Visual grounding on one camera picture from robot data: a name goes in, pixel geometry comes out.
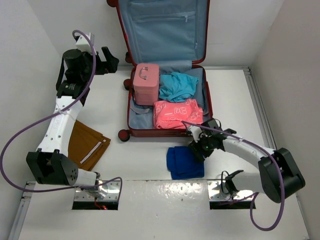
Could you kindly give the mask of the red hard-shell suitcase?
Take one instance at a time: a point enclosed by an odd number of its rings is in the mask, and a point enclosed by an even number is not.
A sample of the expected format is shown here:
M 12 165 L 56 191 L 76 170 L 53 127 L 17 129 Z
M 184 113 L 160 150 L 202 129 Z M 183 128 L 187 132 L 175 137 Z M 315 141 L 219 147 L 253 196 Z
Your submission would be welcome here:
M 213 117 L 206 71 L 210 1 L 109 0 L 116 8 L 127 47 L 125 60 L 158 64 L 160 73 L 197 70 L 204 103 L 204 120 Z

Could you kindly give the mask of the mustard brown trousers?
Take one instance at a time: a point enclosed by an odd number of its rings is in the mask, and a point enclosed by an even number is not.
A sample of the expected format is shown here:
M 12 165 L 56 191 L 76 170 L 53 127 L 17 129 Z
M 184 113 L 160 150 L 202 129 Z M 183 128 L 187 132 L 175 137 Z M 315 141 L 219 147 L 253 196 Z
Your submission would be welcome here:
M 111 140 L 76 120 L 68 144 L 68 158 L 83 170 L 92 171 Z

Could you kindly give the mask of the coral printed garment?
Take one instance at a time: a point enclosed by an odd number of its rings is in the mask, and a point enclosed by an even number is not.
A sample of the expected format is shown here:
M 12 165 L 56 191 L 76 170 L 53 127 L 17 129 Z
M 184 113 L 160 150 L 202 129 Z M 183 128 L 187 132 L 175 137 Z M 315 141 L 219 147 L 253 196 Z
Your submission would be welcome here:
M 154 129 L 185 129 L 182 121 L 193 124 L 203 123 L 203 109 L 195 99 L 184 102 L 157 101 L 153 105 Z

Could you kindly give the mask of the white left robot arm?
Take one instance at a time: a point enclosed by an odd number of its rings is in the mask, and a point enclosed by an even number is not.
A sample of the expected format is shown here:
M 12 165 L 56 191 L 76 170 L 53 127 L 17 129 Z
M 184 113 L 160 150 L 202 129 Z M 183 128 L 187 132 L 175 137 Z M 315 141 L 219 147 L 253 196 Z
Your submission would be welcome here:
M 76 119 L 82 110 L 89 90 L 93 61 L 95 73 L 115 73 L 119 59 L 108 47 L 102 47 L 105 61 L 99 55 L 87 51 L 70 49 L 63 53 L 56 82 L 55 116 L 36 151 L 29 152 L 26 162 L 38 184 L 79 187 L 96 199 L 107 195 L 108 186 L 102 184 L 100 174 L 80 169 L 69 157 L 69 143 Z

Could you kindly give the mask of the pink vanity case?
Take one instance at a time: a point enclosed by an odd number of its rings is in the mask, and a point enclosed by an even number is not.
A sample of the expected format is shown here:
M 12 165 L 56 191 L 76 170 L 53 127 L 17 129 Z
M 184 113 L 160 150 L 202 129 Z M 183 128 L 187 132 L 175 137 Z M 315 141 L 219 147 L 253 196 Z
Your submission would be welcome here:
M 135 102 L 141 106 L 153 106 L 159 98 L 160 68 L 155 63 L 139 63 L 133 77 Z

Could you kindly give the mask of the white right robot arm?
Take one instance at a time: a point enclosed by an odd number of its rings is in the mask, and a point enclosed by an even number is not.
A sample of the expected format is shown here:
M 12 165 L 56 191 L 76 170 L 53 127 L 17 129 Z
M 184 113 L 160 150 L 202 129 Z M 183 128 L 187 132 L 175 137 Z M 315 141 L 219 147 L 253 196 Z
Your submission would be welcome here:
M 286 148 L 272 149 L 240 137 L 231 128 L 222 129 L 221 123 L 209 119 L 202 124 L 185 124 L 193 137 L 188 145 L 195 158 L 204 162 L 215 150 L 233 154 L 254 166 L 257 173 L 243 169 L 228 173 L 220 184 L 225 195 L 235 195 L 242 190 L 263 193 L 274 203 L 305 187 L 306 181 L 291 152 Z

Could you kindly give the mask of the teal shirt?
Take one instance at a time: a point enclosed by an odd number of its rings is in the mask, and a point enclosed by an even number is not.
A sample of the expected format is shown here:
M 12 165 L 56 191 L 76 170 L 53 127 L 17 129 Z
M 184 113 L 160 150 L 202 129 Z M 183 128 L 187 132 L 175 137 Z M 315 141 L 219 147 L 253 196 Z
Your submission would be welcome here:
M 185 73 L 161 74 L 158 98 L 171 103 L 183 103 L 194 97 L 198 83 L 198 77 Z

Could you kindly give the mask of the royal blue towel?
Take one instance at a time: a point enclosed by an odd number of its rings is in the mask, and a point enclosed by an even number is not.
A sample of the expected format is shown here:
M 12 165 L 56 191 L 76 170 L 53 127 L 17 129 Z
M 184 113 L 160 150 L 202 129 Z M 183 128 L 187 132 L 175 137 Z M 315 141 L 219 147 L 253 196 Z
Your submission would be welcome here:
M 198 179 L 205 176 L 204 163 L 197 161 L 187 146 L 169 147 L 166 166 L 173 180 Z

